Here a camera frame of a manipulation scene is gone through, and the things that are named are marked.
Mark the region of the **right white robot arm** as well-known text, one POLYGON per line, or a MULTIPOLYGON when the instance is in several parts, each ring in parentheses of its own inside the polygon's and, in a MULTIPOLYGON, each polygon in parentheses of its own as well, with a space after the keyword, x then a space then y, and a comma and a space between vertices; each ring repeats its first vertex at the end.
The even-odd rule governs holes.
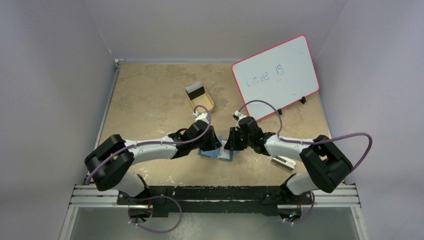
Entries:
POLYGON ((302 141, 297 138, 281 140, 275 132, 264 132, 257 121, 247 116, 239 118, 231 127, 224 149, 243 151, 252 148, 265 156, 280 156, 301 161, 304 173, 294 174, 283 184, 280 196, 288 204, 294 203, 305 192, 321 190, 332 193, 353 171, 350 160, 325 135, 302 141))

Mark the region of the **credit cards stack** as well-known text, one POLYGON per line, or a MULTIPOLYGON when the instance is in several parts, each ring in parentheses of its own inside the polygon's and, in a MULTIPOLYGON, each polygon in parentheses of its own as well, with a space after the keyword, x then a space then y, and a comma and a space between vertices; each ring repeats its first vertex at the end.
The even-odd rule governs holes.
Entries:
POLYGON ((205 93, 203 84, 199 81, 185 87, 185 92, 190 100, 194 100, 205 93))

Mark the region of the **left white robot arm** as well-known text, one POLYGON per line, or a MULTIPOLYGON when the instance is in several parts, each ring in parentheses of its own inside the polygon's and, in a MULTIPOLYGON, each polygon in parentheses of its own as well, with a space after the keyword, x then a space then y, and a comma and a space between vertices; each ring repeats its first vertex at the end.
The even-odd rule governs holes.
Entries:
POLYGON ((197 120, 188 128, 152 140, 124 140, 119 134, 114 134, 85 158, 89 172, 85 181, 95 184, 101 192, 120 191, 142 205, 148 201, 150 189, 143 177, 130 173, 132 165, 151 160, 178 159, 194 150, 214 151, 221 146, 214 127, 205 120, 197 120))

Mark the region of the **tan oval tray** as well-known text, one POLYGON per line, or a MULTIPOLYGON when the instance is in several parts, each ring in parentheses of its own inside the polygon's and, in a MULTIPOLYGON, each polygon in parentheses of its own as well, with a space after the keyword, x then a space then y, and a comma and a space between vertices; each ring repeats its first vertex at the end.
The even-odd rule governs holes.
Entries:
POLYGON ((201 106, 204 106, 210 113, 212 113, 215 107, 215 103, 212 100, 210 94, 208 93, 205 87, 204 89, 205 89, 205 93, 193 100, 190 100, 188 95, 187 94, 186 95, 193 108, 195 108, 198 105, 201 105, 201 106))

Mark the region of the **blue card holder wallet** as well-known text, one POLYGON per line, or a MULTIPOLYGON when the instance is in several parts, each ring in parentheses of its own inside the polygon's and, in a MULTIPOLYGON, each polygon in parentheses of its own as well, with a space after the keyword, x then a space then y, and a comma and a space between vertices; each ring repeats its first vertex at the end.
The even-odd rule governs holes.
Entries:
POLYGON ((234 155, 238 154, 238 151, 231 151, 224 149, 225 144, 227 143, 226 139, 223 139, 223 136, 218 137, 221 147, 215 150, 203 151, 199 150, 198 154, 202 157, 207 157, 211 159, 216 159, 220 161, 232 162, 234 155))

